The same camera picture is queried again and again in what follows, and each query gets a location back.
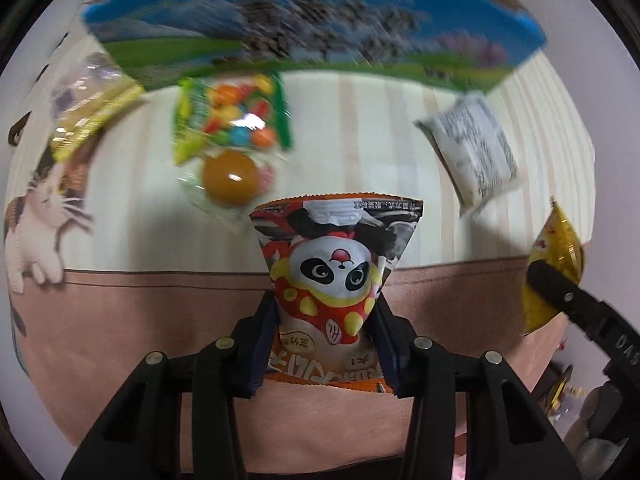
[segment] cartoon cat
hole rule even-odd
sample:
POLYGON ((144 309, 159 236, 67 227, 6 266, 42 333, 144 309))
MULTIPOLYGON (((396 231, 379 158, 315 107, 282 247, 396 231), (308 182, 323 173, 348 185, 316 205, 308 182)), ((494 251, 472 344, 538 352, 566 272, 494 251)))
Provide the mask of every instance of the cartoon cat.
POLYGON ((86 161, 78 163, 74 157, 54 162, 46 153, 40 167, 43 169, 33 173, 26 195, 11 200, 4 219, 9 287, 18 294, 24 291, 25 272, 39 285, 60 283, 64 273, 58 253, 60 229, 69 221, 83 228, 91 225, 91 217, 83 211, 86 161))

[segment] cardboard box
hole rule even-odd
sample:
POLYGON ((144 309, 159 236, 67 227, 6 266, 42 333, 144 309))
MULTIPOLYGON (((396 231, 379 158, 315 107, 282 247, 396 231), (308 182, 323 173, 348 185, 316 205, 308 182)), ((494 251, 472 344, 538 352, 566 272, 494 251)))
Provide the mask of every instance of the cardboard box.
POLYGON ((328 69, 487 91, 545 42, 517 0, 106 0, 85 20, 149 89, 328 69))

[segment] metal screw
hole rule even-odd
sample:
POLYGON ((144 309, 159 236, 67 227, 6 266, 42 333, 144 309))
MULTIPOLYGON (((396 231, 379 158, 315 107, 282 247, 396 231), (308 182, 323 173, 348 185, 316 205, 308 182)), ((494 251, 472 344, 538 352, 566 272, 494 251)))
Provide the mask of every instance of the metal screw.
POLYGON ((414 345, 416 345, 420 350, 428 350, 433 346, 433 341, 428 337, 421 335, 414 339, 414 345))
POLYGON ((236 342, 230 337, 219 337, 216 339, 216 348, 219 348, 220 350, 228 350, 235 344, 236 342))
POLYGON ((161 352, 151 352, 145 357, 146 364, 148 365, 157 365, 162 359, 164 359, 164 356, 161 352))
POLYGON ((484 354, 484 358, 492 365, 499 365, 502 362, 502 356, 495 350, 489 350, 486 354, 484 354))

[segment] pink fabric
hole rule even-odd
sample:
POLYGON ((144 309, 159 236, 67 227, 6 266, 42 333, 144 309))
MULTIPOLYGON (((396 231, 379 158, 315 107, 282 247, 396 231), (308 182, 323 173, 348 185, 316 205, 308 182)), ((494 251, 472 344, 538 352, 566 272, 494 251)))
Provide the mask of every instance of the pink fabric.
MULTIPOLYGON (((532 388, 566 321, 521 338, 520 286, 525 259, 395 270, 384 287, 392 310, 417 333, 447 349, 506 356, 532 388)), ((125 274, 65 271, 57 286, 25 280, 12 294, 25 334, 17 341, 30 378, 73 444, 149 351, 197 352, 250 316, 266 275, 125 274)), ((182 466, 191 466, 190 399, 182 424, 182 466)), ((458 403, 458 433, 465 431, 458 403)), ((401 453, 411 400, 328 386, 266 381, 255 399, 237 400, 246 468, 251 472, 325 470, 401 453)))

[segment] blue candy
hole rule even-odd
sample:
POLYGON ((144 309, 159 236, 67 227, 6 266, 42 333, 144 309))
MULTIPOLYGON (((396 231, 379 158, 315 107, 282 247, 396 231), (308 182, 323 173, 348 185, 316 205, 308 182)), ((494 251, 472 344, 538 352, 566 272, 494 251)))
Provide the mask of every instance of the blue candy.
POLYGON ((251 131, 244 126, 234 126, 229 131, 229 139, 233 146, 247 146, 251 143, 251 131))

